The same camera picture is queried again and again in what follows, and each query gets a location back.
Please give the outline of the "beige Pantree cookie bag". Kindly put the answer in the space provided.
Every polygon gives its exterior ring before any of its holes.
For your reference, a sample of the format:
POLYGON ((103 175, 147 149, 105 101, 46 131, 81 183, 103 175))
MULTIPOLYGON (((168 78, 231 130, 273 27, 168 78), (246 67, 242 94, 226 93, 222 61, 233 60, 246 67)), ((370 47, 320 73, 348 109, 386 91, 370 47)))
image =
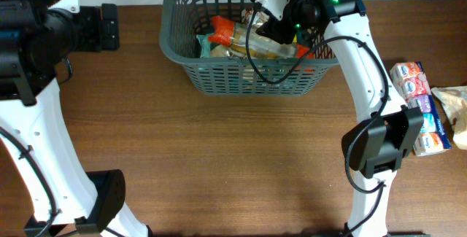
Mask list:
MULTIPOLYGON (((211 52, 211 57, 237 57, 247 59, 247 27, 244 24, 233 22, 228 18, 216 15, 212 17, 211 24, 214 33, 209 40, 217 44, 211 52)), ((255 38, 251 30, 249 37, 250 57, 254 59, 272 59, 277 56, 268 50, 254 44, 255 38)))

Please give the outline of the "orange long biscuit pack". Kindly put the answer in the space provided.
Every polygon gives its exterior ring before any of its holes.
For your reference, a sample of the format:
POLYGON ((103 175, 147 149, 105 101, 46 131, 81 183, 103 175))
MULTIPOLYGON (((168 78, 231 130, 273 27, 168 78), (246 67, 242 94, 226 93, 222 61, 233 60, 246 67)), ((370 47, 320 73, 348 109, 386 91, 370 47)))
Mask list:
POLYGON ((279 44, 272 39, 256 34, 253 29, 247 34, 247 27, 241 23, 235 23, 219 15, 211 19, 214 27, 213 35, 208 37, 211 43, 229 47, 241 54, 250 51, 251 58, 275 59, 275 58, 300 58, 309 51, 298 43, 279 44))

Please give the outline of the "light blue snack packet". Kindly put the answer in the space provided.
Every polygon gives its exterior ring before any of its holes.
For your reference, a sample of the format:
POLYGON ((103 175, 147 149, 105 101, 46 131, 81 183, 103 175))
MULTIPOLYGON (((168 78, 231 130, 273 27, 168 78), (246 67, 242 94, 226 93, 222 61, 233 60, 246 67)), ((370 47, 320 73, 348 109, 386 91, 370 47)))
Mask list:
POLYGON ((209 37, 211 37, 212 35, 213 35, 213 33, 211 33, 211 34, 197 34, 196 35, 198 43, 200 44, 200 47, 201 47, 200 58, 210 58, 212 56, 211 52, 217 46, 217 44, 212 43, 209 40, 209 37))

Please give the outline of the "Kleenex tissue multipack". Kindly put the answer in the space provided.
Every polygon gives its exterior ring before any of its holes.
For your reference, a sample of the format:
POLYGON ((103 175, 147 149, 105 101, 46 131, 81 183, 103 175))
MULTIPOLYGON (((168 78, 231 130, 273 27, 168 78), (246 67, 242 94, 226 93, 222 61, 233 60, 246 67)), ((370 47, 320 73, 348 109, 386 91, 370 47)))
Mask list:
POLYGON ((424 122, 414 143, 415 155, 435 155, 452 149, 421 62, 396 63, 390 77, 408 107, 420 109, 423 115, 424 122))

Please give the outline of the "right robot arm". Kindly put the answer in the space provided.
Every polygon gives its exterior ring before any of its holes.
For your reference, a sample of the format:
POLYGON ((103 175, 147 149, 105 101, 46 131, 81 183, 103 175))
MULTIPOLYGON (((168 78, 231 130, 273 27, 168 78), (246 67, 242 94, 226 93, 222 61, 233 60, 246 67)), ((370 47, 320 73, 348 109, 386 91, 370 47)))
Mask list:
POLYGON ((316 27, 336 56, 350 89, 357 124, 341 140, 344 170, 353 188, 343 236, 388 236, 390 188, 423 124, 390 81, 371 36, 363 0, 251 0, 269 21, 259 33, 290 44, 300 28, 316 27))

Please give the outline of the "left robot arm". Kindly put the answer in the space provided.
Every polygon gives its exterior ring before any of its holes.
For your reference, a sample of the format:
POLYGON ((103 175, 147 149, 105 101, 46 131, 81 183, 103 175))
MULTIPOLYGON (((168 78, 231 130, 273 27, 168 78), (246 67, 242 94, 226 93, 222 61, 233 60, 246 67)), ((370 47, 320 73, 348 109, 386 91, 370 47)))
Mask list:
POLYGON ((1 0, 1 141, 31 196, 27 236, 150 236, 125 202, 118 169, 85 171, 64 122, 56 66, 72 52, 115 51, 117 7, 1 0))

